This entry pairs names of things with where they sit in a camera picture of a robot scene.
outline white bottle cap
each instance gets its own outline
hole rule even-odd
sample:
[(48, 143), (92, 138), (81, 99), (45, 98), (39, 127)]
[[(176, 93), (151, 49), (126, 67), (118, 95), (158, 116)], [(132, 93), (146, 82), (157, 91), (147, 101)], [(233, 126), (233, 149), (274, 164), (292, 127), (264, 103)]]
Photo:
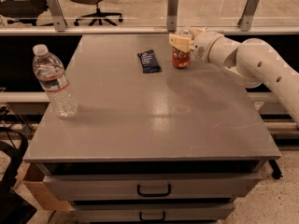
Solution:
[(33, 51), (35, 56), (43, 56), (46, 55), (49, 51), (46, 45), (39, 44), (33, 47)]

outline metal post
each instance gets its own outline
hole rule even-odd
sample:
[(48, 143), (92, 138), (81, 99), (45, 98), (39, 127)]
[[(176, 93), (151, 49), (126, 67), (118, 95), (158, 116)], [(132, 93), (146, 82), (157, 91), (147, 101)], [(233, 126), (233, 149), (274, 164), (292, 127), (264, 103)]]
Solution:
[(64, 19), (63, 12), (60, 8), (58, 0), (47, 0), (50, 14), (52, 15), (55, 30), (58, 32), (66, 29), (66, 21)]
[(260, 0), (247, 0), (243, 15), (237, 24), (241, 31), (249, 31), (252, 25), (254, 13)]
[(178, 18), (178, 0), (168, 0), (167, 10), (167, 30), (168, 32), (175, 32), (177, 30)]

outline brown box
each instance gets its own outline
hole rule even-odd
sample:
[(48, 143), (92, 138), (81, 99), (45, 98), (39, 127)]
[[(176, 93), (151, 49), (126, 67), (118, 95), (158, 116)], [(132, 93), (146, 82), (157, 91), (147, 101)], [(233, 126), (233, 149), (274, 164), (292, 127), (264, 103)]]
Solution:
[(23, 171), (23, 184), (30, 190), (44, 210), (69, 211), (70, 204), (67, 201), (58, 201), (44, 185), (44, 174), (36, 165), (25, 163)]

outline drawer handle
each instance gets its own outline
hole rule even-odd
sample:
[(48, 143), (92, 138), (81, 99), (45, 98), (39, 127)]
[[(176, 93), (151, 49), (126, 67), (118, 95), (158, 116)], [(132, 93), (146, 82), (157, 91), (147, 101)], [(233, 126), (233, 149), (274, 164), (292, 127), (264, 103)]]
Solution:
[(162, 217), (161, 218), (159, 218), (159, 219), (144, 219), (143, 217), (142, 217), (142, 212), (139, 212), (139, 219), (140, 219), (140, 221), (165, 221), (165, 216), (166, 216), (166, 214), (165, 214), (165, 212), (162, 212)]
[(142, 193), (141, 192), (141, 185), (137, 185), (137, 193), (140, 197), (143, 197), (143, 198), (166, 197), (166, 196), (169, 196), (170, 193), (171, 193), (171, 185), (170, 184), (167, 185), (167, 192), (166, 193), (151, 193), (151, 194)]

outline floor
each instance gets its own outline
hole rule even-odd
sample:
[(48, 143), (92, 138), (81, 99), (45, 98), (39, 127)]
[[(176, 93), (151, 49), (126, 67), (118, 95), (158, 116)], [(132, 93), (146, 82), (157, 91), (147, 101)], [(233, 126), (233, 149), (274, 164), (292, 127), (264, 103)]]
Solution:
[[(70, 26), (74, 18), (93, 13), (93, 7), (59, 0), (64, 16)], [(179, 26), (236, 26), (247, 0), (179, 0)], [(255, 26), (295, 26), (299, 24), (299, 0), (261, 0), (256, 11)], [(165, 26), (165, 0), (109, 0), (103, 9), (121, 11), (124, 22), (121, 26)], [(39, 24), (50, 21), (49, 12), (38, 19)], [(13, 27), (24, 26), (14, 23)], [(293, 224), (299, 217), (299, 151), (282, 150), (278, 160), (283, 178), (273, 179), (267, 163), (263, 168), (263, 180), (246, 197), (235, 201), (234, 212), (221, 221), (225, 224)], [(0, 160), (4, 166), (6, 160)], [(37, 208), (29, 224), (77, 223), (69, 213), (42, 210), (28, 189), (20, 183), (16, 191)]]

